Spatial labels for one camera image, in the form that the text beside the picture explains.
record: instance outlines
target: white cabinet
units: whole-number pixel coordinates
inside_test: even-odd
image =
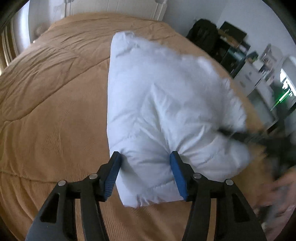
[[[234,81],[247,96],[255,88],[260,78],[261,75],[258,73],[258,70],[256,70],[250,63],[245,63],[234,78]]]
[[[275,117],[273,114],[270,112],[270,108],[267,106],[265,103],[263,97],[255,88],[249,95],[248,99],[250,100],[251,104],[253,105],[254,109],[257,112],[257,115],[259,116],[262,124],[266,127],[269,128],[272,123],[275,121]]]
[[[261,80],[257,86],[257,91],[262,96],[262,99],[266,103],[267,107],[271,109],[274,106],[274,93],[269,85],[267,85],[266,81]]]

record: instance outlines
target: bedspread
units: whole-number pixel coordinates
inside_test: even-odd
[[[113,13],[89,13],[53,24],[0,76],[0,216],[19,239],[55,184],[82,180],[109,160],[106,134],[107,77],[114,33],[135,34],[182,54],[204,51],[163,22]],[[222,78],[227,72],[214,60]],[[232,83],[247,113],[247,126],[262,125]],[[251,204],[264,180],[261,148],[234,180]],[[209,239],[213,236],[214,202]],[[190,210],[183,201],[125,208],[116,188],[101,204],[110,240],[181,240]],[[82,226],[77,225],[83,240]]]

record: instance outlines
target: headboard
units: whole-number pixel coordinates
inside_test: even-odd
[[[68,0],[66,16],[84,12],[117,12],[161,21],[166,0]]]

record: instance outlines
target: white pillow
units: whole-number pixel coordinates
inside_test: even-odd
[[[249,162],[248,149],[216,130],[243,130],[245,119],[229,81],[209,60],[178,55],[132,32],[114,35],[107,134],[110,155],[123,155],[116,180],[123,205],[182,200],[169,164],[174,150],[211,180],[236,175]]]

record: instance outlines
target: green light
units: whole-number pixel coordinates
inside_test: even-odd
[[[282,101],[283,101],[287,96],[289,96],[289,95],[286,95],[286,96],[282,99]],[[281,102],[282,102],[282,101],[281,101]]]
[[[277,106],[278,103],[279,103],[279,101],[271,108],[270,111],[272,111]]]
[[[281,102],[290,92],[290,89],[279,99],[279,102]]]

